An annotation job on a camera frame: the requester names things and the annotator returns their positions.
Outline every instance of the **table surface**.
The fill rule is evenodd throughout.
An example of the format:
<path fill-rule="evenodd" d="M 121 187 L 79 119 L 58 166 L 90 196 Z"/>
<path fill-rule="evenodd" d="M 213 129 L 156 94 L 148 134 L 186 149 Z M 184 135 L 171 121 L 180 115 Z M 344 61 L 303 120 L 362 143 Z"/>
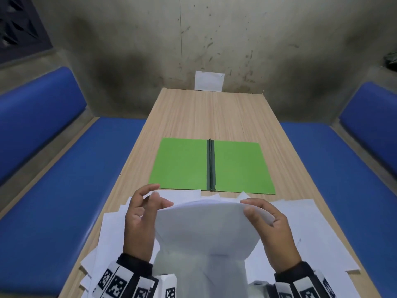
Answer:
<path fill-rule="evenodd" d="M 98 244 L 103 213 L 117 211 L 148 183 L 163 137 L 259 142 L 276 194 L 250 196 L 268 201 L 315 200 L 361 267 L 360 272 L 350 273 L 360 296 L 380 297 L 263 95 L 163 88 L 59 298 L 81 296 L 80 261 Z M 221 195 L 237 197 L 238 193 Z"/>

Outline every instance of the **blue seat backrest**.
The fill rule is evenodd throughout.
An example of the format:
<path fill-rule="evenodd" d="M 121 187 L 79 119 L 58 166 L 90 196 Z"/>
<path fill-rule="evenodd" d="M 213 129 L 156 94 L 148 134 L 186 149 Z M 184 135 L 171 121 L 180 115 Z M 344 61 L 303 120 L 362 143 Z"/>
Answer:
<path fill-rule="evenodd" d="M 86 105 L 66 67 L 0 96 L 0 185 Z"/>
<path fill-rule="evenodd" d="M 340 115 L 341 124 L 397 175 L 397 95 L 364 83 Z"/>

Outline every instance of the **sleeve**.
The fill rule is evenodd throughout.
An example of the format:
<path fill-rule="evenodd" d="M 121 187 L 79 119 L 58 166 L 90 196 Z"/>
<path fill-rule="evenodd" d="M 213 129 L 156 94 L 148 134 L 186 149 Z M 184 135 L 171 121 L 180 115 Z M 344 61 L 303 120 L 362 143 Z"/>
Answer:
<path fill-rule="evenodd" d="M 152 276 L 153 265 L 126 253 L 112 262 L 94 291 L 93 298 L 175 298 L 174 274 Z"/>
<path fill-rule="evenodd" d="M 275 274 L 275 284 L 268 292 L 279 298 L 336 298 L 329 283 L 320 271 L 313 271 L 307 262 Z"/>

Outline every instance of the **green folder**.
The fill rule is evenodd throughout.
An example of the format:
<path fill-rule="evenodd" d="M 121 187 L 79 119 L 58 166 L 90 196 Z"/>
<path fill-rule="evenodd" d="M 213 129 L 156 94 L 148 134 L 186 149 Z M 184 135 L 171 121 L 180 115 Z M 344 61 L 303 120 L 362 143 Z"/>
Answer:
<path fill-rule="evenodd" d="M 150 183 L 161 188 L 275 194 L 258 143 L 163 138 Z"/>

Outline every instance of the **dark green binding strip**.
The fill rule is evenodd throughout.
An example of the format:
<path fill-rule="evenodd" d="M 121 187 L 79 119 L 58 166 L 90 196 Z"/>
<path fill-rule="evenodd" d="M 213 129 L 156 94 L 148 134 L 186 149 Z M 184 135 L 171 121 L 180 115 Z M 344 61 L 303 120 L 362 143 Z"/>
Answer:
<path fill-rule="evenodd" d="M 216 174 L 215 174 L 215 145 L 214 140 L 210 139 L 211 145 L 211 191 L 215 191 Z"/>
<path fill-rule="evenodd" d="M 211 190 L 211 144 L 207 140 L 207 191 Z"/>

